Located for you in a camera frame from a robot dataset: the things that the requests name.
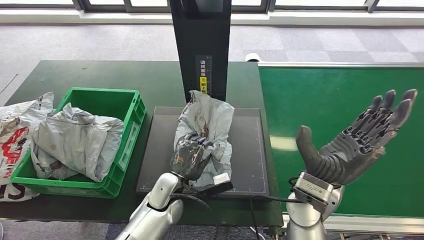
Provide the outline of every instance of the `crumpled plastic package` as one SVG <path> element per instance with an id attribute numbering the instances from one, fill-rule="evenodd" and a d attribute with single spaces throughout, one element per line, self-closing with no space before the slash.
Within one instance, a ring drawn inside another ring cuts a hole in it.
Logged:
<path id="1" fill-rule="evenodd" d="M 212 141 L 213 144 L 205 148 L 202 157 L 204 160 L 211 156 L 211 161 L 200 178 L 191 182 L 193 187 L 203 187 L 213 184 L 214 176 L 223 173 L 228 173 L 231 178 L 230 159 L 233 149 L 227 138 L 234 107 L 197 90 L 190 91 L 190 94 L 191 100 L 178 118 L 173 146 L 175 151 L 180 138 L 194 132 Z"/>
<path id="2" fill-rule="evenodd" d="M 121 144 L 124 123 L 72 107 L 48 116 L 31 134 L 31 158 L 41 179 L 66 179 L 81 173 L 101 182 Z"/>
<path id="3" fill-rule="evenodd" d="M 0 107 L 0 202 L 21 202 L 39 195 L 11 183 L 10 177 L 30 148 L 30 134 L 52 112 L 53 99 L 53 92 L 47 92 L 32 101 Z"/>

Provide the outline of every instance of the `wire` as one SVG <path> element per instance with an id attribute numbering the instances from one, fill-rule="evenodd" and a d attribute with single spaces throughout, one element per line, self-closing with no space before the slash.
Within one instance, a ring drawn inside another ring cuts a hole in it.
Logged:
<path id="1" fill-rule="evenodd" d="M 288 179 L 288 183 L 292 186 L 292 187 L 294 187 L 295 186 L 295 182 L 293 182 L 293 180 L 297 180 L 299 177 L 298 176 L 294 176 L 294 177 L 290 177 L 289 179 Z"/>
<path id="2" fill-rule="evenodd" d="M 196 201 L 198 203 L 201 203 L 203 206 L 207 207 L 210 211 L 212 211 L 212 208 L 206 202 L 204 202 L 200 198 L 195 197 L 193 195 L 188 195 L 188 194 L 184 194 L 184 193 L 172 193 L 171 194 L 171 198 L 173 198 L 173 199 L 183 199 L 183 198 L 185 198 L 185 199 L 191 199 L 191 200 L 194 200 L 194 201 Z M 219 220 L 219 218 L 218 218 L 218 216 L 216 214 L 212 214 L 212 215 L 215 216 L 217 220 Z M 216 225 L 216 229 L 215 229 L 215 238 L 214 238 L 215 240 L 217 239 L 218 234 L 219 234 L 218 233 L 219 232 L 219 229 L 218 229 L 219 227 L 220 226 L 217 224 Z"/>
<path id="3" fill-rule="evenodd" d="M 281 198 L 281 197 L 276 197 L 276 196 L 263 196 L 263 195 L 253 195 L 250 197 L 250 213 L 252 215 L 252 220 L 253 220 L 253 226 L 254 229 L 256 231 L 256 238 L 257 240 L 259 239 L 259 232 L 258 232 L 258 226 L 256 225 L 256 220 L 255 220 L 255 213 L 254 213 L 254 209 L 253 209 L 253 198 L 259 199 L 269 199 L 272 201 L 277 201 L 277 202 L 284 202 L 284 203 L 295 203 L 295 204 L 302 204 L 303 202 L 297 199 L 288 199 L 288 198 Z"/>
<path id="4" fill-rule="evenodd" d="M 209 210 L 212 211 L 212 208 L 206 202 L 204 202 L 200 198 L 192 196 L 192 195 L 188 195 L 188 194 L 184 194 L 184 193 L 172 193 L 171 198 L 173 198 L 173 199 L 181 199 L 181 198 L 191 199 L 191 200 L 197 201 L 198 203 L 201 203 L 203 206 L 207 207 Z"/>
<path id="5" fill-rule="evenodd" d="M 252 226 L 250 226 L 249 228 L 250 228 L 250 230 L 252 230 L 252 232 L 256 233 L 255 229 Z M 262 240 L 266 240 L 265 237 L 264 237 L 264 235 L 262 235 L 260 233 L 258 233 L 258 234 L 262 238 Z"/>

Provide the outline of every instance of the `black vertical stand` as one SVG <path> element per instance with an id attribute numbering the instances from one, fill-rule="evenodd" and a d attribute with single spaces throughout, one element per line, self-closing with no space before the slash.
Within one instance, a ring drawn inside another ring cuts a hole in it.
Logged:
<path id="1" fill-rule="evenodd" d="M 185 100 L 190 90 L 226 100 L 231 0 L 169 0 Z"/>

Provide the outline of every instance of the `white label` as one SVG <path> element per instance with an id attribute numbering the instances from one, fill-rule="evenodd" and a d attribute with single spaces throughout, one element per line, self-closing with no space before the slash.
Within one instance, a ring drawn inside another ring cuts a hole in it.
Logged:
<path id="1" fill-rule="evenodd" d="M 226 172 L 213 177 L 213 184 L 215 184 L 215 186 L 228 182 L 228 181 L 230 181 L 230 177 L 228 176 L 228 173 Z"/>
<path id="2" fill-rule="evenodd" d="M 303 178 L 299 178 L 296 182 L 296 187 L 304 190 L 305 192 L 308 192 L 321 200 L 328 201 L 330 198 L 331 192 L 325 190 L 322 187 L 319 187 L 309 181 L 306 181 Z"/>

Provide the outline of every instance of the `green plastic crate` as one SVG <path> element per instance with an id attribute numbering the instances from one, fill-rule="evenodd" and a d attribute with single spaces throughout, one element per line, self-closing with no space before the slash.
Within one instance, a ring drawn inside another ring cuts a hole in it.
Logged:
<path id="1" fill-rule="evenodd" d="M 65 180 L 40 179 L 34 170 L 30 151 L 27 151 L 10 181 L 40 194 L 113 199 L 120 192 L 146 114 L 140 93 L 137 90 L 73 87 L 68 90 L 55 112 L 61 111 L 69 102 L 72 107 L 93 115 L 115 117 L 123 121 L 122 141 L 109 174 L 102 182 L 94 182 L 82 174 Z"/>

